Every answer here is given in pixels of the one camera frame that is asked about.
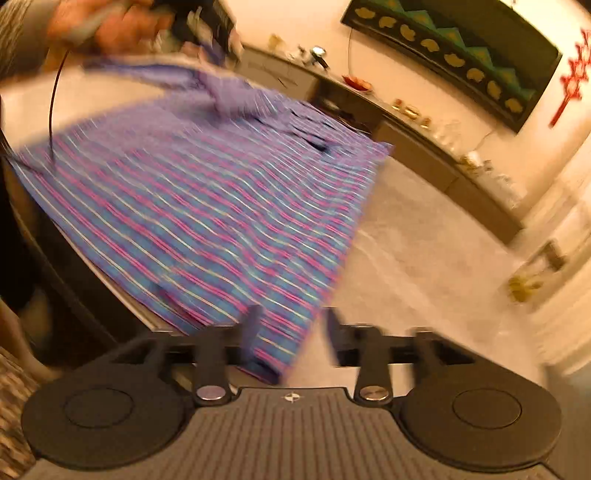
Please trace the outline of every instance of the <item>metal screw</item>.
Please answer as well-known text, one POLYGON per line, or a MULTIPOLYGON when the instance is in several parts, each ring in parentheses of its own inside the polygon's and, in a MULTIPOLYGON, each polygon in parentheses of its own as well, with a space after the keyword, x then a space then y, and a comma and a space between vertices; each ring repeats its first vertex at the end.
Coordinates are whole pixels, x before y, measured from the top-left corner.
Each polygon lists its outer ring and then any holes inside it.
POLYGON ((205 385, 197 389, 197 396, 201 400, 214 401, 224 397, 226 391, 219 385, 205 385))
POLYGON ((370 387, 363 387, 360 390, 359 395, 365 400, 382 401, 386 400, 386 398, 390 396, 390 393, 384 387, 372 385, 370 387))

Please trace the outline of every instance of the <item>red wall decoration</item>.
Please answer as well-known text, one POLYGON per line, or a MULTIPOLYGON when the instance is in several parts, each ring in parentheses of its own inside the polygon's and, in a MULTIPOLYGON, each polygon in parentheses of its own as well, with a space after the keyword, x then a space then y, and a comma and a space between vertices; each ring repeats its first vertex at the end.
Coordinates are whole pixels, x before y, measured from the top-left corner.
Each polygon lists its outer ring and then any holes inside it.
POLYGON ((581 94, 581 83, 589 81, 587 67, 591 66, 591 30, 581 29, 581 33, 583 34, 583 43, 574 44, 579 52, 579 56, 576 59, 569 59, 570 75, 560 78, 564 88, 564 100, 558 108, 556 115, 552 118, 550 127, 556 125, 566 105, 571 100, 581 100, 583 98, 581 94))

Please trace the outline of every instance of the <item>tiled floor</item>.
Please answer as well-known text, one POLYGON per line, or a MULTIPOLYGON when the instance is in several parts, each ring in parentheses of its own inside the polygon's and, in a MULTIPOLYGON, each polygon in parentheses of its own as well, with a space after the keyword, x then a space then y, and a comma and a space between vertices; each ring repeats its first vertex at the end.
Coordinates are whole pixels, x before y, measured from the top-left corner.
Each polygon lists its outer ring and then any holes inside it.
MULTIPOLYGON (((347 323, 372 323, 392 335, 429 327, 542 384, 525 313, 502 289, 515 268, 511 253, 480 224, 390 158, 327 303, 347 323)), ((352 387, 353 369, 333 364, 324 322, 316 322, 286 383, 352 387)), ((411 387, 406 369, 392 367, 396 394, 411 387)))

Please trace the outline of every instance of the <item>hand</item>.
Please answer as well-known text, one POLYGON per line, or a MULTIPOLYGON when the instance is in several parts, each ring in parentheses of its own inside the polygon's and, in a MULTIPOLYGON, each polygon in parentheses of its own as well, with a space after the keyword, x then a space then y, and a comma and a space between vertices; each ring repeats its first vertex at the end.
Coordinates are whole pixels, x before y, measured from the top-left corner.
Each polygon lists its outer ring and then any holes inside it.
MULTIPOLYGON (((89 17, 111 4, 113 0, 62 0, 50 20, 47 36, 62 40, 89 17)), ((95 44, 106 54, 137 51, 142 40, 153 40, 160 30, 170 28, 173 16, 149 11, 152 0, 134 0, 127 12, 114 11, 96 31, 95 44)))

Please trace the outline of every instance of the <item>sleeve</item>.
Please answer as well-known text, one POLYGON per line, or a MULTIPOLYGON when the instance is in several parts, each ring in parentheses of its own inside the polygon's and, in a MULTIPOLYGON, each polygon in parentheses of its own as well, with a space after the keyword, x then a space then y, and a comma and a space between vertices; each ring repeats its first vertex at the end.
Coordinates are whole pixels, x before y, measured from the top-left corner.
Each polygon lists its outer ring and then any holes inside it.
POLYGON ((0 7, 0 80, 42 65, 47 26, 58 2, 8 0, 0 7))

